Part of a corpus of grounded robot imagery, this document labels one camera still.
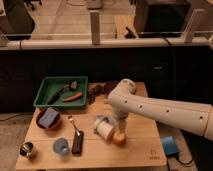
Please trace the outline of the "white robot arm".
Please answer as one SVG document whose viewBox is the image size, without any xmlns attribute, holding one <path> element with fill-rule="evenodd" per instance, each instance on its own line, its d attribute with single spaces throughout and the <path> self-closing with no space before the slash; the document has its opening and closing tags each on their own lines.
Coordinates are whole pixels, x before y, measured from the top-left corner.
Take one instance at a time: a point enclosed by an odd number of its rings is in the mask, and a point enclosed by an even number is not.
<svg viewBox="0 0 213 171">
<path fill-rule="evenodd" d="M 136 84 L 122 79 L 108 95 L 119 133 L 125 132 L 126 118 L 133 113 L 213 141 L 212 105 L 142 97 L 135 92 Z"/>
</svg>

